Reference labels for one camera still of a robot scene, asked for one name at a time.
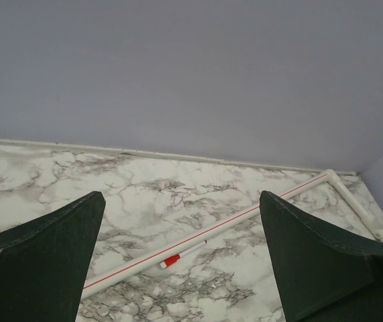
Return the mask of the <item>white PVC pipe rack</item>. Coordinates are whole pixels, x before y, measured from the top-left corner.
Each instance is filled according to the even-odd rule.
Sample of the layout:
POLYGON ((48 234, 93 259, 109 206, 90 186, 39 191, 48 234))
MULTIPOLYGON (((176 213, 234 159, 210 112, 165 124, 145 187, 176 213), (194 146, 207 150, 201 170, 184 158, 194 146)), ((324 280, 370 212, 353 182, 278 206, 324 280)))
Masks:
MULTIPOLYGON (((293 198, 315 186, 328 182, 346 201, 346 203, 358 215, 367 230, 378 240, 383 242, 383 216, 373 219, 360 202, 352 195, 348 188, 341 182, 340 177, 331 169, 325 170, 310 180, 307 180, 283 193, 283 199, 293 198)), ((210 226, 206 226, 182 239, 171 242, 161 248, 148 252, 132 259, 120 266, 116 266, 106 272, 98 274, 85 281, 81 299, 84 300, 118 282, 129 278, 147 268, 166 261, 180 253, 189 253, 196 246, 223 233, 231 227, 240 224, 260 214, 259 206, 253 205, 244 211, 239 211, 210 226)))

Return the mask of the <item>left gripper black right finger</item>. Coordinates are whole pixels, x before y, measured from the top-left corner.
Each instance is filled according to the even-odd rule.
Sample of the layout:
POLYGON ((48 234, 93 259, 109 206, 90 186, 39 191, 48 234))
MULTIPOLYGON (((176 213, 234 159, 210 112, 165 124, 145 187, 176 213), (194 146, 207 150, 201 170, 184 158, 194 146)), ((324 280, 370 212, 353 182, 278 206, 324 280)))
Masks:
POLYGON ((383 243, 264 191, 260 215, 287 321, 383 321, 383 243))

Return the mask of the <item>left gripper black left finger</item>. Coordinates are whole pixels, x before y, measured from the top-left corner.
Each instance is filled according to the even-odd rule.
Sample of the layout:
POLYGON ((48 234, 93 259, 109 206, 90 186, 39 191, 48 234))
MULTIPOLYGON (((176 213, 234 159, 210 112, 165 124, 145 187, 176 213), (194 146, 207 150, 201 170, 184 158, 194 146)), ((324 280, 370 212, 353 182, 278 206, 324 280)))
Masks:
POLYGON ((74 321, 106 201, 93 191, 0 233, 0 321, 74 321))

